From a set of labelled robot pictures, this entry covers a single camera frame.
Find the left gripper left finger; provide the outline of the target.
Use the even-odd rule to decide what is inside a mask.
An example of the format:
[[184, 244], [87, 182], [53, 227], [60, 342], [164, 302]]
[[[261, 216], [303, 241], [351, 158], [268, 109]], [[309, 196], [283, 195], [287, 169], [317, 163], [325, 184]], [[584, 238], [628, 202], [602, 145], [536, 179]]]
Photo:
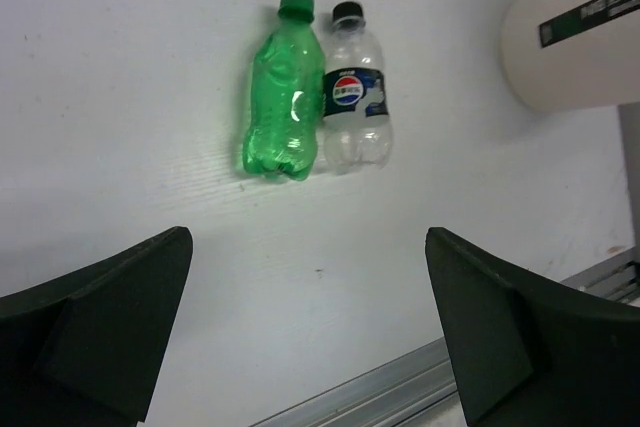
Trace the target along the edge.
[[145, 422], [192, 256], [176, 226], [2, 297], [2, 425]]

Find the green plastic bottle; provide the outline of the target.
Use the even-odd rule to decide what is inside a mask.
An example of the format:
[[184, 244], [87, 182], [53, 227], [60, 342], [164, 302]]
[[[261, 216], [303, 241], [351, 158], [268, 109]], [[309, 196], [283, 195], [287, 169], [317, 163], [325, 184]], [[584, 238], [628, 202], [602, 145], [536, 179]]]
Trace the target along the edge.
[[313, 30], [314, 0], [280, 0], [279, 24], [251, 63], [246, 173], [303, 181], [318, 153], [325, 55]]

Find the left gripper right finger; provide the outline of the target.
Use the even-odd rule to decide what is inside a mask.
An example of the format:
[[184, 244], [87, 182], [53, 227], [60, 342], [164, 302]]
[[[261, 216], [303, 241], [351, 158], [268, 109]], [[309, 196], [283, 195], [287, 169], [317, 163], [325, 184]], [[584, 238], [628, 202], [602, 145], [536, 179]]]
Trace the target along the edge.
[[469, 426], [636, 426], [639, 310], [434, 227], [428, 272]]

